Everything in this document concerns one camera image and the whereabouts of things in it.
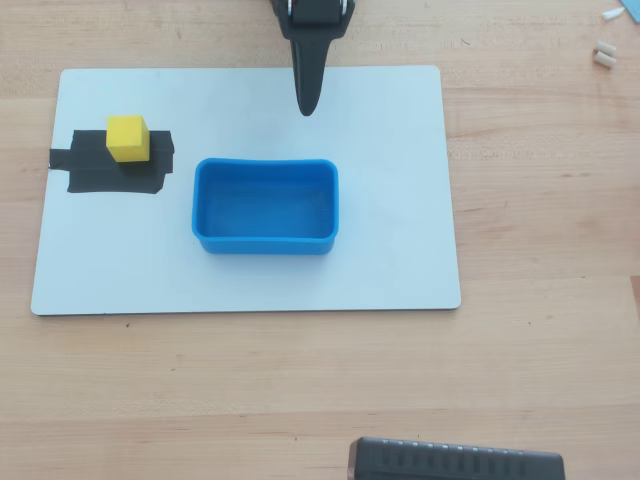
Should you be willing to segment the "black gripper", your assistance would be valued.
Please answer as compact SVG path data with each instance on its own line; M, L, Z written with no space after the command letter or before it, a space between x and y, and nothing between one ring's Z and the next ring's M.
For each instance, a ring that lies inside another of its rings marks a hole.
M322 91L329 41L345 35L356 2L272 0L271 6L283 37L292 40L294 83L300 112L311 116Z

